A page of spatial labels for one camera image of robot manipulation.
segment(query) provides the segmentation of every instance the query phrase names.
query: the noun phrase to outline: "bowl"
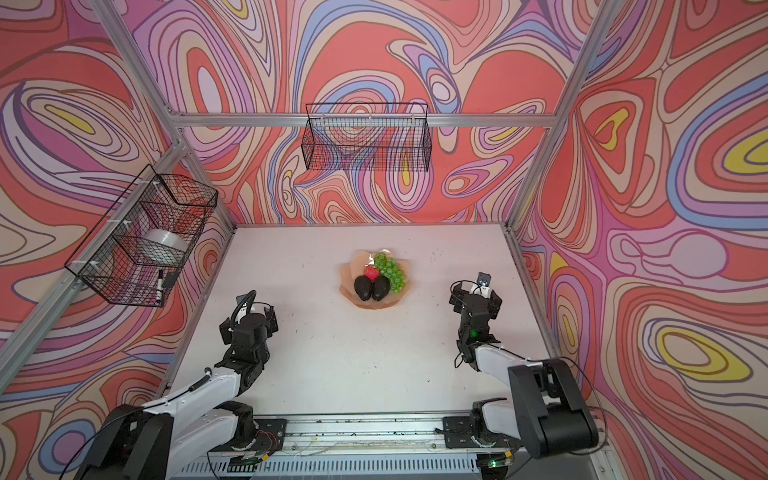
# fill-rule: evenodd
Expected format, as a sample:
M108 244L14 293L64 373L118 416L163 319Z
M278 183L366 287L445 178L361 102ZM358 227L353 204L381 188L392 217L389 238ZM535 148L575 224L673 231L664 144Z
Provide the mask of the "bowl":
M388 257L395 258L389 251L383 251ZM387 293L387 296L378 302L374 299L361 300L360 297L357 296L357 292L355 292L355 278L362 275L362 272L366 269L366 265L373 265L374 255L376 255L376 253L360 250L351 262L342 265L339 269L341 275L339 291L344 295L344 298L354 303L355 306L366 310L380 310L396 305L408 292L411 291L411 287L413 286L413 282L410 280L410 265L404 260L397 260L395 258L395 260L397 260L397 265L400 267L400 270L406 279L406 284L403 285L402 289L398 293L393 293L390 290L390 292Z

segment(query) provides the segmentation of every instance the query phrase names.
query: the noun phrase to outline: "bunch of grapes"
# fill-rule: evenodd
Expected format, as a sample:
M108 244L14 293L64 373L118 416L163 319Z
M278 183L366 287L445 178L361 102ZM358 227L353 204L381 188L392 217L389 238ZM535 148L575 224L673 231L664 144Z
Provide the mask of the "bunch of grapes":
M389 258L385 253L377 253L373 256L373 266L379 269L379 272L389 279L389 288L394 293L402 290L406 284L405 277L402 275L400 267L393 258Z

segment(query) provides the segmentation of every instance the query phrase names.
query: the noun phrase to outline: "wire basket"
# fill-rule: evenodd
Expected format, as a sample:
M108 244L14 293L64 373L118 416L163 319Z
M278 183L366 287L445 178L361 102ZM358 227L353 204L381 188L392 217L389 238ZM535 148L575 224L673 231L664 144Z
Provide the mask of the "wire basket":
M189 177L155 174L96 252L65 266L109 303L163 306L217 200L214 188Z
M428 111L418 102L306 104L306 169L429 171Z

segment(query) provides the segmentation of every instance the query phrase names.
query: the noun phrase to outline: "black wire basket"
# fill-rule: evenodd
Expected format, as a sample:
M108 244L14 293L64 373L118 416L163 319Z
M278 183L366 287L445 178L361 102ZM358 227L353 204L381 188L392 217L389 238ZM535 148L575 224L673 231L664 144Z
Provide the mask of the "black wire basket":
M217 201L216 189L189 177L154 174L96 252L72 261L98 225L65 266L109 303L163 306Z
M428 111L419 102L306 104L306 169L429 171Z

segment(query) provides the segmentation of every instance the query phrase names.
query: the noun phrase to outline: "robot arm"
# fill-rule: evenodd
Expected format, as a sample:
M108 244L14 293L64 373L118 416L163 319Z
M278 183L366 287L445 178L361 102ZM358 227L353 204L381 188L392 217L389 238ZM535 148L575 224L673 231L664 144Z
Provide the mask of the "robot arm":
M456 344L462 360L473 369L494 376L510 387L511 399L475 404L475 436L483 432L520 439L533 458L588 449L598 444L594 424L581 390L562 359L532 361L504 349L490 333L502 299L489 284L491 276L478 275L471 290L459 284L451 304L462 314Z
M230 348L203 378L162 399L110 412L75 480L167 480L214 447L253 444L253 408L231 400L264 370L266 339L277 331L274 308L256 313L255 297L255 291L237 297L232 317L220 326Z

